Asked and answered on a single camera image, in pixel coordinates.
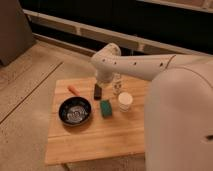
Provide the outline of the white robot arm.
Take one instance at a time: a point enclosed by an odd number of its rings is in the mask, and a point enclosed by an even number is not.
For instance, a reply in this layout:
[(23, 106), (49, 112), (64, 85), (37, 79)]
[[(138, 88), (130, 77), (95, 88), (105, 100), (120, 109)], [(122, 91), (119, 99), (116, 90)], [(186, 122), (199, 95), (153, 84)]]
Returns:
[(146, 171), (213, 171), (213, 55), (123, 56), (110, 43), (91, 63), (100, 83), (115, 73), (150, 82), (144, 103)]

